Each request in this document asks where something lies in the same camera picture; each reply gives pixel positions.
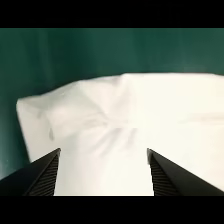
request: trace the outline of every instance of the dark green background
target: dark green background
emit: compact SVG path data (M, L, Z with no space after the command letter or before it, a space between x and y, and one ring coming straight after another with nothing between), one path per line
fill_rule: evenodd
M224 74L224 29L0 29L0 179L27 164L20 97L125 72Z

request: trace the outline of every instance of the white fabric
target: white fabric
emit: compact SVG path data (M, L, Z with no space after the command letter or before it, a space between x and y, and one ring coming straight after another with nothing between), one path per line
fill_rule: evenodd
M224 77L124 74L20 99L31 161L61 148L55 195L153 195L146 149L224 190Z

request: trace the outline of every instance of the white cloth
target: white cloth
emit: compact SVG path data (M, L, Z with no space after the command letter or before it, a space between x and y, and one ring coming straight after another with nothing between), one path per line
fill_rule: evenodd
M147 148L224 190L223 102L222 76L124 74L20 99L17 112L31 161L62 149L55 195L153 195Z

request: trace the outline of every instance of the green surface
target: green surface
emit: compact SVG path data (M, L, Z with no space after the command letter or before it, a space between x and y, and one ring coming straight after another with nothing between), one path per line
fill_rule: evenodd
M27 164L20 97L125 72L224 74L224 29L0 29L0 179Z

